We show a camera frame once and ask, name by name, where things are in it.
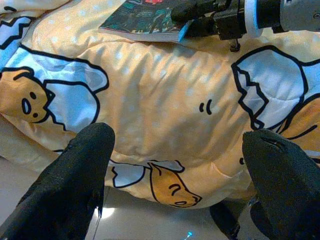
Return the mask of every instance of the tiled floor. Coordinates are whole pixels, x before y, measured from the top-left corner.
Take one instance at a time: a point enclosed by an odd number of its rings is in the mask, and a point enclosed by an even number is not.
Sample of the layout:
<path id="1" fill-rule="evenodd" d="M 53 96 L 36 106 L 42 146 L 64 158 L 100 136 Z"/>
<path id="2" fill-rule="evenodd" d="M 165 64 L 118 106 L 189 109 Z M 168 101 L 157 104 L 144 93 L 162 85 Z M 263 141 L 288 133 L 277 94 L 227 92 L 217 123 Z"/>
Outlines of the tiled floor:
<path id="1" fill-rule="evenodd" d="M 0 225 L 38 174 L 0 159 Z M 211 219 L 209 209 L 186 210 L 105 189 L 102 218 L 92 218 L 86 240 L 228 240 Z M 239 240 L 268 240 L 250 221 L 249 209 L 239 218 Z"/>

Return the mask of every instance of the blanket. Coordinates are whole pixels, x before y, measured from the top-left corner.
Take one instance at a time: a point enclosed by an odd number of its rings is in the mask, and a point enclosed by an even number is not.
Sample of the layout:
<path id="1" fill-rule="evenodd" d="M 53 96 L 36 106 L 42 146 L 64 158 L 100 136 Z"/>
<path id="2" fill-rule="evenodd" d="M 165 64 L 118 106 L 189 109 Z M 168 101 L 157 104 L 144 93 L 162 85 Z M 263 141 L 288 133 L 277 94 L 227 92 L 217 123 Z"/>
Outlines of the blanket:
<path id="1" fill-rule="evenodd" d="M 177 208 L 255 191 L 244 132 L 320 159 L 320 36 L 135 42 L 99 33 L 123 0 L 0 0 L 0 155 L 40 172 L 85 126 L 116 142 L 105 185 Z"/>

